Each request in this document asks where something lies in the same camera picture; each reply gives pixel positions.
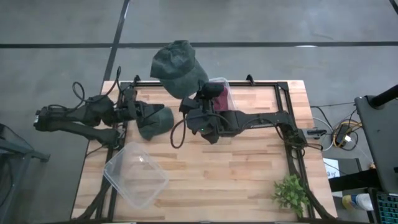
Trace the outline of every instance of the green plant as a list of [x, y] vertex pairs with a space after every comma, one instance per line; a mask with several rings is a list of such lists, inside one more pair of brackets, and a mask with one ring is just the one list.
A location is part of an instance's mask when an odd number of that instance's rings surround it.
[[279, 203], [279, 208], [291, 208], [299, 217], [303, 217], [302, 204], [310, 202], [305, 195], [304, 189], [300, 186], [300, 179], [296, 175], [288, 175], [283, 182], [274, 182], [275, 193], [272, 200]]

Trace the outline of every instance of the concrete floor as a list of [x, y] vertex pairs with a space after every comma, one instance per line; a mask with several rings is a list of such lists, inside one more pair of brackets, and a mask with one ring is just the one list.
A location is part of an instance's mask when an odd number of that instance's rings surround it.
[[[0, 44], [111, 43], [123, 0], [0, 0]], [[121, 42], [311, 42], [398, 40], [398, 15], [380, 0], [133, 0]], [[32, 123], [42, 106], [74, 106], [71, 85], [87, 95], [101, 88], [110, 49], [0, 49], [0, 123], [36, 149], [51, 153], [34, 161], [17, 202], [16, 223], [68, 220], [87, 140], [68, 133], [41, 133]], [[156, 50], [119, 49], [114, 70], [121, 79], [148, 80]], [[353, 101], [398, 83], [398, 47], [290, 47], [197, 49], [210, 77], [304, 80], [311, 105]], [[354, 106], [325, 108], [332, 124]], [[317, 110], [313, 115], [322, 118]], [[325, 157], [370, 157], [363, 133], [359, 148], [331, 149]]]

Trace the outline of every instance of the wooden table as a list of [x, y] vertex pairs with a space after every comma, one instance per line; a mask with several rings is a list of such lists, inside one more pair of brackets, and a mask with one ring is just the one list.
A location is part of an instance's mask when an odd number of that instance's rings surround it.
[[[294, 115], [299, 128], [313, 128], [310, 105], [301, 80], [287, 81]], [[113, 82], [105, 82], [102, 93]], [[137, 88], [138, 100], [163, 103], [171, 107], [175, 123], [182, 119], [178, 112], [180, 100], [173, 98], [161, 87]], [[236, 106], [245, 113], [276, 112], [275, 92], [269, 87], [232, 87]], [[116, 100], [118, 89], [109, 95]], [[182, 128], [175, 132], [175, 142], [180, 142]], [[293, 221], [295, 214], [289, 209], [279, 209], [272, 203], [274, 181], [289, 173], [284, 143], [274, 128], [252, 129], [229, 139], [220, 139], [210, 145], [199, 134], [189, 130], [182, 148], [170, 145], [170, 133], [154, 137], [150, 142], [139, 135], [135, 121], [130, 121], [126, 143], [144, 144], [153, 160], [170, 178], [167, 188], [145, 210], [136, 210], [118, 195], [115, 221], [182, 222], [182, 221]], [[90, 142], [88, 152], [99, 147]], [[310, 188], [329, 213], [336, 216], [322, 154], [306, 148], [304, 157]], [[107, 149], [101, 149], [86, 159], [76, 196], [72, 217], [84, 212], [98, 193], [102, 180]], [[108, 211], [109, 196], [104, 205]]]

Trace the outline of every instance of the green cap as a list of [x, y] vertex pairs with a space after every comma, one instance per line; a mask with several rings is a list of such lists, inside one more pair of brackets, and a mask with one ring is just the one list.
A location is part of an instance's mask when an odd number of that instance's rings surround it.
[[173, 126], [173, 113], [168, 107], [159, 110], [148, 118], [137, 120], [139, 134], [148, 141], [151, 140], [155, 135], [170, 131]]
[[187, 40], [176, 40], [160, 49], [152, 59], [150, 76], [159, 79], [177, 99], [194, 94], [209, 80]]

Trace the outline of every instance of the plastic bottle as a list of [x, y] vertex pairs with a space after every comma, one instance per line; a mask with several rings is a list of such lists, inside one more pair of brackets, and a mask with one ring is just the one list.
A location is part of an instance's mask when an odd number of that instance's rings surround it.
[[345, 195], [343, 197], [343, 205], [347, 210], [373, 211], [369, 194]]

